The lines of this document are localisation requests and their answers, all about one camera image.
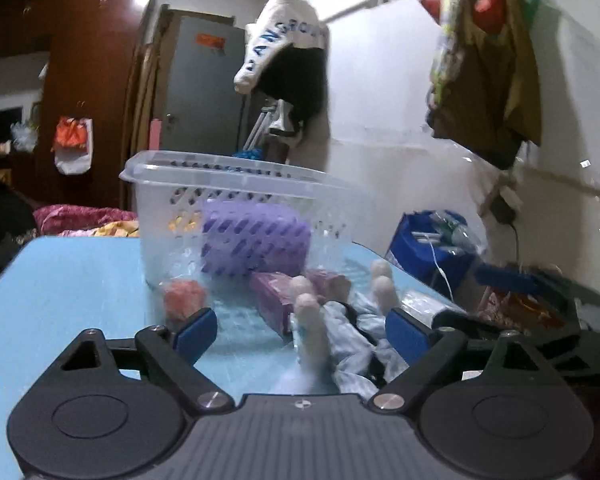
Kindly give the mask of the clear plastic perforated basket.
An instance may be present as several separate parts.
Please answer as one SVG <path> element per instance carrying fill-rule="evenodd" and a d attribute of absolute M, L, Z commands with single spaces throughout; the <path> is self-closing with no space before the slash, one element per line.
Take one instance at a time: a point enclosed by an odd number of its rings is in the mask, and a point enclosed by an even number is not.
<path fill-rule="evenodd" d="M 375 210 L 353 183 L 262 160 L 143 151 L 120 178 L 133 188 L 151 286 L 337 270 Z"/>

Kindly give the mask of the dark red wooden wardrobe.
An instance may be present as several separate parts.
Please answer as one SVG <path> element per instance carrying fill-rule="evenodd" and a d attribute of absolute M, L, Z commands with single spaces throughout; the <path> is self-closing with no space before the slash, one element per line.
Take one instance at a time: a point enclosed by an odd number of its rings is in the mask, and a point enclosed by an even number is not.
<path fill-rule="evenodd" d="M 0 0 L 0 58 L 46 51 L 38 146 L 18 154 L 12 185 L 43 204 L 119 207 L 137 55 L 154 0 Z M 63 117 L 90 118 L 91 169 L 64 176 L 52 152 Z"/>

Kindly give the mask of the clear plastic bag with white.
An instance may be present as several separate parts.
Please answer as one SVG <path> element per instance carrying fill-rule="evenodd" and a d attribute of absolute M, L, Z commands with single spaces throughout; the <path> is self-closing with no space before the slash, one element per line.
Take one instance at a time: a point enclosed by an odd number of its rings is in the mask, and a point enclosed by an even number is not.
<path fill-rule="evenodd" d="M 401 299 L 401 308 L 428 328 L 432 326 L 436 315 L 454 309 L 453 306 L 446 304 L 444 301 L 415 289 L 407 289 L 404 292 Z"/>

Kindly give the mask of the blue shopping bag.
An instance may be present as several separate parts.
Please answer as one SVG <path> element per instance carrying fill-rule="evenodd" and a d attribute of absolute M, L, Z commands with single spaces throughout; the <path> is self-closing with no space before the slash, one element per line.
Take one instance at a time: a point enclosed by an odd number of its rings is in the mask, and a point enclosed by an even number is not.
<path fill-rule="evenodd" d="M 449 300 L 483 250 L 460 214 L 446 209 L 402 214 L 385 258 Z"/>

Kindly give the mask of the orange white hanging bag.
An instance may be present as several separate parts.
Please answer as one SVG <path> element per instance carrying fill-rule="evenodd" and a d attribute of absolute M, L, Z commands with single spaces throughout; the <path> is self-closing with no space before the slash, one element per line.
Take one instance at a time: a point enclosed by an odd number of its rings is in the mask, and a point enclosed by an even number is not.
<path fill-rule="evenodd" d="M 59 118 L 52 151 L 56 169 L 61 174 L 86 174 L 91 169 L 94 153 L 91 118 Z"/>

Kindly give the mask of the white printed hanging shirt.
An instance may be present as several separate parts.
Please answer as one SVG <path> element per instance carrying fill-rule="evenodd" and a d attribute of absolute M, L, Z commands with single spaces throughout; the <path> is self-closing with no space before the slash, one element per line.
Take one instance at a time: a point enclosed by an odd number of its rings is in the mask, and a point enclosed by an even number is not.
<path fill-rule="evenodd" d="M 268 0 L 257 21 L 246 29 L 242 67 L 234 76 L 237 93 L 248 94 L 283 48 L 300 50 L 326 46 L 326 27 L 309 0 Z"/>

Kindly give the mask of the red round toy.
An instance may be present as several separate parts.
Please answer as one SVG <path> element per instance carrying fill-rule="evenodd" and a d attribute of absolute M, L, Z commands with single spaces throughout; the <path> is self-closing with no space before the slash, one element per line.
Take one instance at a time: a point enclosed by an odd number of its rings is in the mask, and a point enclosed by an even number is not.
<path fill-rule="evenodd" d="M 185 321 L 206 306 L 207 292 L 194 280 L 173 280 L 162 288 L 166 317 Z"/>

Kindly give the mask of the black hanging garment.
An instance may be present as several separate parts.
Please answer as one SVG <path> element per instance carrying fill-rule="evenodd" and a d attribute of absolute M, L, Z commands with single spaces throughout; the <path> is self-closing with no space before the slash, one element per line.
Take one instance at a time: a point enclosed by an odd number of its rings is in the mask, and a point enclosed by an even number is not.
<path fill-rule="evenodd" d="M 261 73 L 256 89 L 287 103 L 291 125 L 298 128 L 324 107 L 326 60 L 324 49 L 283 47 Z"/>

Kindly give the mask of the purple cardboard box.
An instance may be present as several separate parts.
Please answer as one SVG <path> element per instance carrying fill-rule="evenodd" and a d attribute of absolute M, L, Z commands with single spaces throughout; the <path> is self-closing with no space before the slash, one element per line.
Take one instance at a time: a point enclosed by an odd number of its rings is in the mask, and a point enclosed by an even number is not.
<path fill-rule="evenodd" d="M 251 275 L 249 286 L 257 298 L 259 314 L 280 336 L 290 333 L 289 317 L 301 294 L 312 294 L 319 304 L 327 301 L 347 302 L 351 281 L 342 274 L 323 269 L 309 269 L 301 275 L 258 272 Z"/>

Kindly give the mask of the brown hanging jacket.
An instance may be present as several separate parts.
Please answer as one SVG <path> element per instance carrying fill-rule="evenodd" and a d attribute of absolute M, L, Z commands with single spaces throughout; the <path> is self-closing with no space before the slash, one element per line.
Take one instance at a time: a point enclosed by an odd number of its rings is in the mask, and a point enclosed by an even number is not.
<path fill-rule="evenodd" d="M 542 143 L 538 64 L 527 0 L 420 0 L 441 27 L 427 124 L 499 170 Z"/>

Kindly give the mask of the grey metal door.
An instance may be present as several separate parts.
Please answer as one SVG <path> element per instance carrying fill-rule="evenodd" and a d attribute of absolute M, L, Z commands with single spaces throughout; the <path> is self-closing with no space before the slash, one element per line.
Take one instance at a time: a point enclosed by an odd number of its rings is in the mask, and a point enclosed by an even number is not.
<path fill-rule="evenodd" d="M 245 98 L 234 76 L 245 55 L 245 31 L 178 12 L 160 148 L 230 155 L 237 151 Z"/>

